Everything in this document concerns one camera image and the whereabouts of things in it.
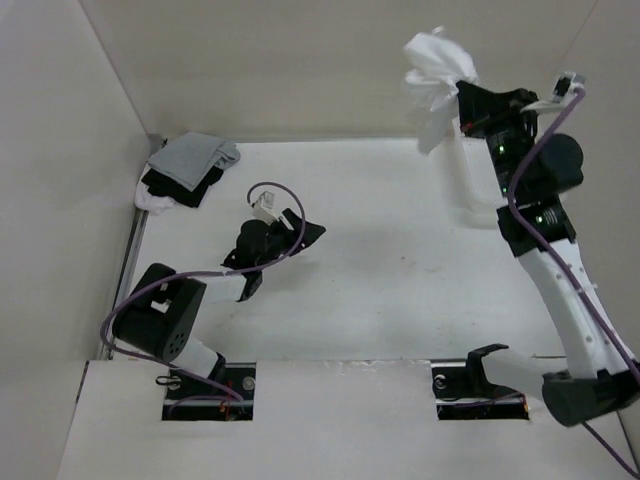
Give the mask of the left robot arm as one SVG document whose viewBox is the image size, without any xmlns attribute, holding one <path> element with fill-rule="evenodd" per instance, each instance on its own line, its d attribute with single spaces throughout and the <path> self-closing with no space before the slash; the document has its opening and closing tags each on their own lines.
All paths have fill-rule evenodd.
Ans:
<svg viewBox="0 0 640 480">
<path fill-rule="evenodd" d="M 135 287 L 144 293 L 115 315 L 111 333 L 143 355 L 178 367 L 200 397 L 214 398 L 227 383 L 226 359 L 192 336 L 205 294 L 215 303 L 249 300 L 262 285 L 264 266 L 298 254 L 325 233 L 324 226 L 287 208 L 273 221 L 255 218 L 241 225 L 222 276 L 178 278 L 174 269 L 154 263 Z"/>
</svg>

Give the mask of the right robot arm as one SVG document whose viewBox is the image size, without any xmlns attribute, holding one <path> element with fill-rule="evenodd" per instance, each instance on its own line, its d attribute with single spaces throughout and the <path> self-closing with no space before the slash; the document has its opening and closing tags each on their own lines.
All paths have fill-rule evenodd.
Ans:
<svg viewBox="0 0 640 480">
<path fill-rule="evenodd" d="M 584 180 L 581 146 L 557 130 L 583 86 L 563 76 L 549 102 L 526 89 L 456 87 L 461 133 L 486 143 L 505 200 L 496 210 L 501 236 L 535 284 L 566 358 L 562 370 L 542 373 L 507 346 L 490 345 L 469 353 L 476 363 L 464 370 L 466 388 L 479 396 L 498 385 L 528 393 L 565 427 L 627 408 L 639 399 L 639 361 L 606 315 L 561 201 Z"/>
</svg>

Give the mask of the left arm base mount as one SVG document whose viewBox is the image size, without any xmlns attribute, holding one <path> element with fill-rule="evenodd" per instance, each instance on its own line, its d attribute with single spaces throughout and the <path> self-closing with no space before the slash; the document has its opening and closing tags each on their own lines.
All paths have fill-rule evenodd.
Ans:
<svg viewBox="0 0 640 480">
<path fill-rule="evenodd" d="M 234 390 L 238 400 L 219 388 L 170 370 L 155 379 L 164 388 L 163 421 L 252 421 L 256 393 L 257 365 L 230 363 L 216 381 Z"/>
</svg>

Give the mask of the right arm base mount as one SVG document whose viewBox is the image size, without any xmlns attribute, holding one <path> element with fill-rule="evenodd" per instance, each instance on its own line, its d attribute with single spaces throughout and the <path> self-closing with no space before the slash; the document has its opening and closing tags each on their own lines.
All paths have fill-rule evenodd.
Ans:
<svg viewBox="0 0 640 480">
<path fill-rule="evenodd" d="M 472 375 L 464 360 L 431 363 L 440 421 L 529 420 L 526 397 Z"/>
</svg>

